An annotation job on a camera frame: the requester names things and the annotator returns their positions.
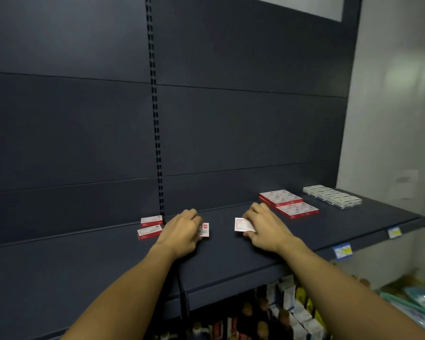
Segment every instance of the white panel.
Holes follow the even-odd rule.
[[[393,193],[405,170],[418,171],[413,192]],[[425,210],[425,0],[363,0],[337,186]],[[340,265],[367,265],[381,285],[414,268],[413,252],[406,236]]]
[[[344,0],[261,0],[328,19],[342,21]]]

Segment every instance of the shelf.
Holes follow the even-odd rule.
[[[34,339],[69,328],[157,237],[139,241],[131,224],[0,247],[0,340]],[[174,273],[160,312],[180,315]]]
[[[303,194],[319,214],[290,220],[279,214],[291,232],[323,258],[334,257],[332,247],[350,242],[354,251],[388,240],[387,229],[399,226],[405,234],[425,227],[425,217],[368,198],[354,208],[341,210]],[[277,256],[252,246],[234,232],[234,217],[241,217],[250,204],[200,212],[210,223],[210,238],[201,241],[195,255],[179,268],[182,289],[190,310],[276,281],[290,273]]]

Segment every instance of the red and white box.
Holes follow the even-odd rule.
[[[284,216],[294,219],[318,213],[319,210],[307,203],[295,203],[277,207],[277,210]]]
[[[260,193],[258,199],[273,208],[302,202],[301,197],[288,192],[286,189]]]
[[[159,224],[137,230],[137,233],[139,233],[140,240],[158,236],[161,232],[162,232],[162,227]]]
[[[235,231],[244,232],[244,231],[253,231],[256,233],[256,230],[252,223],[245,218],[235,218]]]
[[[164,225],[164,221],[162,220],[161,215],[142,218],[140,223],[142,224],[142,227],[150,227],[156,224]]]
[[[197,235],[203,238],[209,238],[209,223],[202,223],[197,228]]]

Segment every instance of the person's left hand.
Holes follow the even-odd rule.
[[[197,210],[184,210],[165,225],[156,244],[168,247],[175,259],[179,259],[194,251],[197,242],[202,239],[197,235],[197,228],[202,222]]]

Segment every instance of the person's right hand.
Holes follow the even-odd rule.
[[[264,203],[253,203],[243,218],[249,219],[256,230],[256,233],[246,231],[244,236],[249,237],[254,246],[266,251],[280,254],[284,245],[299,240]]]

